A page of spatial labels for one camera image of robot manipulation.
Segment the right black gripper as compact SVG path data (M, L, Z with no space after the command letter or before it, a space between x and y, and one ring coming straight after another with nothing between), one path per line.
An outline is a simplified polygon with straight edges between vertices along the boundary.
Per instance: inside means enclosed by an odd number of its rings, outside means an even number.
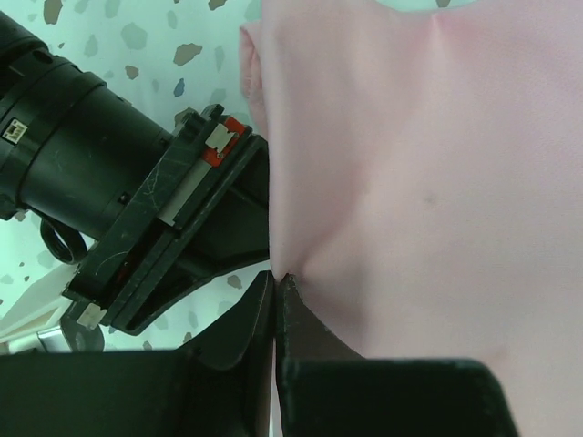
M140 334L217 277L269 256L266 140L219 105L192 111L64 291L87 328Z

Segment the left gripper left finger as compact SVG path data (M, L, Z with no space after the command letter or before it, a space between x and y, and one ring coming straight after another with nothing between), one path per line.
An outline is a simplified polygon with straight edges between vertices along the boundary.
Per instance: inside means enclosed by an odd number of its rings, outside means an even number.
M274 279L171 351L42 353L1 360L4 436L265 436Z

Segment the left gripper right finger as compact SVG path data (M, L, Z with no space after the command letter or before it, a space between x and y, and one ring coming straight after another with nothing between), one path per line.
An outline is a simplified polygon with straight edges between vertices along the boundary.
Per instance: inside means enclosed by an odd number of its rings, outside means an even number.
M469 359L365 359L276 291L276 381L285 436L516 436L502 387Z

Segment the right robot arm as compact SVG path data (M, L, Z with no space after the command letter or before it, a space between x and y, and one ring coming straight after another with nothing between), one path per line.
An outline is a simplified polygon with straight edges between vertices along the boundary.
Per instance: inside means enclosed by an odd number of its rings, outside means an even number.
M268 201L266 141L221 105L167 131L2 16L1 217L41 218L73 320L136 335L266 260Z

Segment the pink t shirt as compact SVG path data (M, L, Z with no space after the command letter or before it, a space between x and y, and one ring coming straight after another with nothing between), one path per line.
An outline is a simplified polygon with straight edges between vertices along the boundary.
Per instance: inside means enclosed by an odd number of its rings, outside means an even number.
M582 433L582 4L266 1L240 31L271 266L368 358L468 357Z

